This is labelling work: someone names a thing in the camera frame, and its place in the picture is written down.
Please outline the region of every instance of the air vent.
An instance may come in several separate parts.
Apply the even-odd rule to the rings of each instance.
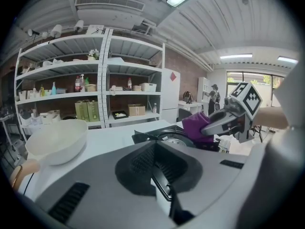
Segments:
[[[143,11],[145,4],[135,0],[76,0],[75,6],[80,5],[113,5]]]
[[[82,197],[85,195],[89,185],[77,182],[66,192],[60,200],[50,209],[49,215],[65,224],[70,218]]]

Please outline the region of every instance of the white refrigerator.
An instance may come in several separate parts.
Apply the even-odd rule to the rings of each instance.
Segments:
[[[162,72],[162,120],[176,123],[180,91],[180,73],[170,69]]]

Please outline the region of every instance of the black tray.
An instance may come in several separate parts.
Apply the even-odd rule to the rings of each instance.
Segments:
[[[115,115],[116,113],[118,113],[118,114],[124,114],[124,115],[126,115],[126,116],[123,116],[123,117],[116,117],[116,115]],[[114,117],[115,120],[124,119],[124,118],[128,118],[128,117],[129,117],[128,114],[126,114],[125,111],[114,111],[114,112],[112,113],[112,115],[113,115],[113,117]]]

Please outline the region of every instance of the bottle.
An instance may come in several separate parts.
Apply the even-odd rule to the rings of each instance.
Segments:
[[[86,89],[85,89],[85,80],[84,80],[84,74],[81,74],[81,93],[85,92]]]
[[[51,95],[56,95],[56,87],[55,87],[55,82],[53,82],[53,87],[52,87],[52,92]]]
[[[156,103],[154,103],[154,105],[153,105],[152,112],[153,112],[153,113],[156,113],[156,112],[157,112],[157,104],[156,104]]]
[[[129,77],[127,81],[127,87],[132,89],[132,79]]]
[[[81,90],[81,85],[80,85],[80,76],[76,76],[76,80],[75,80],[75,92],[79,93]]]
[[[44,97],[44,88],[42,85],[40,87],[40,97]]]

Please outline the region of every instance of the cardboard box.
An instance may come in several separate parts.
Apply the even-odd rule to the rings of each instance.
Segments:
[[[143,104],[129,104],[128,115],[129,116],[145,115],[145,106]]]
[[[88,114],[90,122],[100,121],[99,104],[96,101],[88,102]]]
[[[86,102],[78,101],[75,103],[76,116],[79,120],[89,121],[88,106]]]

